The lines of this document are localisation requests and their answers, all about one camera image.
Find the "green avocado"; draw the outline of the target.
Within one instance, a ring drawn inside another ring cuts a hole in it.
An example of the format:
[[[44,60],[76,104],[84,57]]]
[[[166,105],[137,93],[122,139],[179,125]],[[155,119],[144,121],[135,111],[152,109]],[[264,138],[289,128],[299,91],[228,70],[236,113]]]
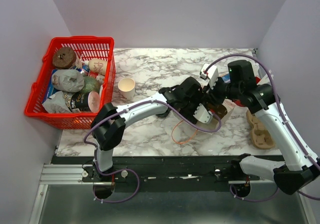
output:
[[[91,91],[95,91],[99,93],[100,89],[101,89],[101,84],[96,78],[85,76],[84,87],[80,90],[80,93],[89,93]]]

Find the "paper takeout bag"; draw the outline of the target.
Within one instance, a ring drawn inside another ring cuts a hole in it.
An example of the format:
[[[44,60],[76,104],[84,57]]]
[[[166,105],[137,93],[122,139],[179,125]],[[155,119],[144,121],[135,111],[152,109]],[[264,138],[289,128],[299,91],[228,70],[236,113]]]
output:
[[[227,115],[225,116],[225,121],[224,122],[221,121],[221,124],[223,125],[230,118],[234,108],[236,107],[236,104],[230,100],[224,100],[222,104],[226,107],[228,111]],[[171,132],[171,138],[174,143],[180,144],[180,145],[188,143],[198,133],[213,135],[213,133],[199,131],[196,128],[190,126],[184,120],[182,120],[178,115],[176,115],[176,113],[173,113],[173,115],[179,120],[179,122],[176,124],[176,126],[172,129],[172,132]],[[195,126],[208,129],[208,130],[215,130],[219,127],[219,121],[215,117],[213,117],[209,124],[203,124],[201,122],[198,122],[197,124],[195,124]]]

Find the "red straw cup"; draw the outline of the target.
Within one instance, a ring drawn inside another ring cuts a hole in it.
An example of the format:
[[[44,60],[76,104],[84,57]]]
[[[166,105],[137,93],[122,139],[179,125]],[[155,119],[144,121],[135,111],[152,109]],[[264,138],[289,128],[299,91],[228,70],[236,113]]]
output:
[[[246,88],[242,94],[238,96],[234,102],[240,107],[247,107],[253,112],[256,112],[267,106],[267,101],[264,98],[267,96],[270,87],[264,87],[261,85],[261,79],[255,77],[254,85],[246,85]]]

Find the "blue orange card box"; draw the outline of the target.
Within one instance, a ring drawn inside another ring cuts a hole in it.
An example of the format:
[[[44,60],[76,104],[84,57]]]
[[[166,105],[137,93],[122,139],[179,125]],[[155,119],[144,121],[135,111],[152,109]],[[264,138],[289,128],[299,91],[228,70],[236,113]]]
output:
[[[225,83],[230,82],[230,75],[229,74],[226,74],[226,75],[222,76],[221,78]]]

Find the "blue flat package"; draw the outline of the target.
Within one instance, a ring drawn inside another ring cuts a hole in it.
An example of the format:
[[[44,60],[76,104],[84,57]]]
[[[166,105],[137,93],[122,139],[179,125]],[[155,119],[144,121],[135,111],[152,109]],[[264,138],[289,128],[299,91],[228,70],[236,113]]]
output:
[[[58,91],[52,84],[52,77],[56,71],[57,69],[52,70],[51,77],[49,78],[49,83],[41,103],[44,103],[48,97],[50,97],[51,95],[55,94]]]

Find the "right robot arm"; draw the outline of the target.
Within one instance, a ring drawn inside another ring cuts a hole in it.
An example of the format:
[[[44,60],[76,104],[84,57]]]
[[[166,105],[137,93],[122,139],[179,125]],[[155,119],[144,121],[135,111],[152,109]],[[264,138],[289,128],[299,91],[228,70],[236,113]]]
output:
[[[221,103],[225,99],[239,100],[262,122],[284,158],[283,161],[271,161],[243,154],[232,160],[231,176],[237,180],[247,175],[262,177],[273,181],[288,195],[317,179],[320,174],[319,157],[308,148],[290,123],[272,86],[257,84],[249,61],[232,61],[227,68],[228,83],[219,77],[214,64],[203,65],[200,77],[209,80],[205,91],[214,103]]]

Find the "white wrapped straws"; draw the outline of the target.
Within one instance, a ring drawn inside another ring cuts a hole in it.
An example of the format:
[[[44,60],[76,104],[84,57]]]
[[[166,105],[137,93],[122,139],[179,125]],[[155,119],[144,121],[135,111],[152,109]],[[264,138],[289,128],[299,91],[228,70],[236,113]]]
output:
[[[271,70],[268,70],[268,72],[266,73],[266,75],[264,76],[265,79],[267,79],[268,81],[270,81],[270,79],[274,79],[274,75],[272,74]]]

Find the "silver snack bag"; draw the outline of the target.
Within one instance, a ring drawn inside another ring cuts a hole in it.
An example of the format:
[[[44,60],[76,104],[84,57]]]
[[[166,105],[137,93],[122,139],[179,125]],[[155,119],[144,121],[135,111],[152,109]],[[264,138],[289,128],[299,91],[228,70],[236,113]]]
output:
[[[71,113],[70,101],[73,93],[58,91],[49,96],[42,106],[48,113]]]

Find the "black food cup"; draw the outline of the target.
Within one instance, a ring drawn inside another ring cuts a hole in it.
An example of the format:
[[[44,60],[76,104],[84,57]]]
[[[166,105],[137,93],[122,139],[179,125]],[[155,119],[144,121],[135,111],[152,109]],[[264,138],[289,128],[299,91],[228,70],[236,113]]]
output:
[[[100,96],[95,91],[87,93],[76,93],[71,96],[69,105],[73,113],[96,113],[100,109]]]

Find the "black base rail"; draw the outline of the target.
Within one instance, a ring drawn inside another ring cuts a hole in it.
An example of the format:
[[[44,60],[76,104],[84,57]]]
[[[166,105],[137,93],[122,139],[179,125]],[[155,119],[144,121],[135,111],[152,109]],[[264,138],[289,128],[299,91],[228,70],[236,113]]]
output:
[[[57,184],[84,184],[99,196],[119,192],[228,192],[239,196],[274,192],[276,185],[256,174],[235,171],[235,156],[132,156],[114,157],[107,176],[98,173],[89,157],[57,157],[44,174]]]

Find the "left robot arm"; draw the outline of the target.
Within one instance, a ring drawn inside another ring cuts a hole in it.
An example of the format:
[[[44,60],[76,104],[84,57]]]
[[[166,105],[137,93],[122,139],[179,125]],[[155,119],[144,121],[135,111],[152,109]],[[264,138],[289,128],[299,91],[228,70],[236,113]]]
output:
[[[177,110],[192,124],[208,124],[212,116],[205,107],[204,96],[200,83],[188,77],[179,85],[161,88],[154,95],[132,104],[105,104],[91,124],[92,135],[98,144],[94,176],[99,181],[110,178],[113,150],[122,141],[125,129],[138,121],[153,115],[165,118],[170,111]]]

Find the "grey crumpled bag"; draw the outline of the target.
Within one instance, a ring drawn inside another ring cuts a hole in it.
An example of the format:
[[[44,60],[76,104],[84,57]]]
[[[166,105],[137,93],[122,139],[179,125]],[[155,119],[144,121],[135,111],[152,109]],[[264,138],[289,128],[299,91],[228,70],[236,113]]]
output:
[[[84,87],[84,76],[75,69],[56,70],[51,75],[53,87],[59,91],[76,93]]]

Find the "beige printed bottle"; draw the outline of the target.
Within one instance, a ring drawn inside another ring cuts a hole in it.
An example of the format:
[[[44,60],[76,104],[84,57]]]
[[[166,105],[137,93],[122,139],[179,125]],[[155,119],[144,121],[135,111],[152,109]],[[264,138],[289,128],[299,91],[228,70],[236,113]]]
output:
[[[105,60],[93,58],[91,60],[85,60],[83,64],[88,66],[89,70],[94,73],[98,73],[103,76],[106,74],[108,62]]]

